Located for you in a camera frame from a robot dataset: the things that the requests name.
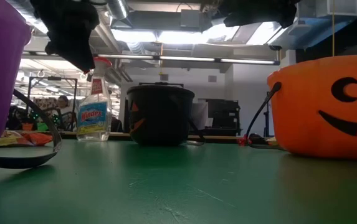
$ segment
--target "ceiling light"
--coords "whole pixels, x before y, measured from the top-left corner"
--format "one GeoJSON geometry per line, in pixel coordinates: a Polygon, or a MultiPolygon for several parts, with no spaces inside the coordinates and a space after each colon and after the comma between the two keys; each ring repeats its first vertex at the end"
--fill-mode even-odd
{"type": "Polygon", "coordinates": [[[65,90],[59,90],[59,91],[62,91],[64,93],[66,93],[66,94],[70,94],[71,96],[73,96],[73,94],[69,93],[68,91],[65,91],[65,90]]]}
{"type": "Polygon", "coordinates": [[[281,28],[277,22],[263,22],[247,41],[247,45],[263,45],[267,43],[281,28]]]}
{"type": "Polygon", "coordinates": [[[274,42],[276,39],[278,39],[278,37],[280,37],[286,30],[288,29],[288,27],[284,28],[284,29],[280,29],[279,32],[277,32],[268,42],[267,44],[271,44],[272,42],[274,42]]]}
{"type": "Polygon", "coordinates": [[[150,55],[98,55],[105,58],[122,58],[122,59],[140,59],[140,60],[152,60],[153,56],[150,55]]]}
{"type": "Polygon", "coordinates": [[[204,44],[207,43],[207,37],[200,32],[164,31],[158,41],[164,44],[204,44]]]}
{"type": "Polygon", "coordinates": [[[205,36],[208,40],[224,38],[222,41],[227,41],[234,37],[238,29],[239,26],[226,27],[225,24],[218,24],[204,31],[203,36],[205,36]]]}
{"type": "Polygon", "coordinates": [[[46,90],[49,90],[49,91],[52,91],[52,92],[54,92],[54,93],[58,93],[59,92],[59,90],[57,89],[57,88],[54,88],[54,87],[47,87],[47,88],[45,88],[46,90]]]}
{"type": "Polygon", "coordinates": [[[249,60],[249,59],[221,59],[224,63],[246,63],[254,65],[275,65],[277,62],[268,60],[249,60]]]}
{"type": "Polygon", "coordinates": [[[48,86],[48,84],[46,84],[45,82],[39,81],[39,83],[40,83],[41,85],[48,86]]]}
{"type": "Polygon", "coordinates": [[[213,62],[214,58],[160,56],[161,60],[184,60],[191,62],[213,62]]]}
{"type": "Polygon", "coordinates": [[[126,43],[156,41],[155,34],[150,31],[128,31],[112,29],[112,33],[115,36],[116,40],[124,41],[126,43]]]}

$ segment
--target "person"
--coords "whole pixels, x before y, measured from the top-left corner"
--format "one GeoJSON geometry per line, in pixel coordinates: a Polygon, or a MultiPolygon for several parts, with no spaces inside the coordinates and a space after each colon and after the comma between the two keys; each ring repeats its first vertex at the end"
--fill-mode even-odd
{"type": "MultiPolygon", "coordinates": [[[[70,122],[72,121],[72,114],[66,114],[66,113],[72,112],[73,109],[69,106],[69,99],[67,98],[67,96],[62,95],[58,98],[57,108],[60,110],[60,115],[62,115],[62,121],[64,123],[64,126],[68,128],[70,122]]],[[[52,114],[58,116],[57,111],[54,111],[52,114]]]]}
{"type": "Polygon", "coordinates": [[[58,98],[58,109],[60,109],[61,114],[72,111],[72,109],[69,108],[69,99],[67,99],[67,96],[63,95],[58,98]]]}

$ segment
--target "black pumpkin bucket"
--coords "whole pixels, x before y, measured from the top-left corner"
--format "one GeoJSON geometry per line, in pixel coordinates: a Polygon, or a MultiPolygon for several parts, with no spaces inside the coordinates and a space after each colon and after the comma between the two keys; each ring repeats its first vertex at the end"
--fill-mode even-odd
{"type": "Polygon", "coordinates": [[[141,145],[177,146],[187,140],[192,127],[204,141],[189,119],[195,94],[168,83],[155,84],[140,84],[127,91],[131,138],[141,145]]]}

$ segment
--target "bottle label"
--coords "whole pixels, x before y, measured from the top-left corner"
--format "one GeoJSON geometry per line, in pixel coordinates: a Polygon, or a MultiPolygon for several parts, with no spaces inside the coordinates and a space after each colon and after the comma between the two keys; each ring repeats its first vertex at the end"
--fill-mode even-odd
{"type": "Polygon", "coordinates": [[[97,133],[107,130],[107,102],[92,103],[80,107],[77,134],[97,133]]]}
{"type": "Polygon", "coordinates": [[[100,78],[92,79],[91,95],[102,93],[102,80],[100,78]]]}

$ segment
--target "pumpkin mouth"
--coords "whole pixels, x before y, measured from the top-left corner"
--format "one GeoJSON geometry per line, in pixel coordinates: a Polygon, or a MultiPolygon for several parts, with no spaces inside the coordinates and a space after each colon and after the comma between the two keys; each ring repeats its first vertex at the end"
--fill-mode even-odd
{"type": "Polygon", "coordinates": [[[321,110],[318,111],[318,113],[326,122],[328,122],[330,125],[338,129],[339,131],[349,134],[351,136],[357,136],[357,123],[336,118],[321,110]]]}

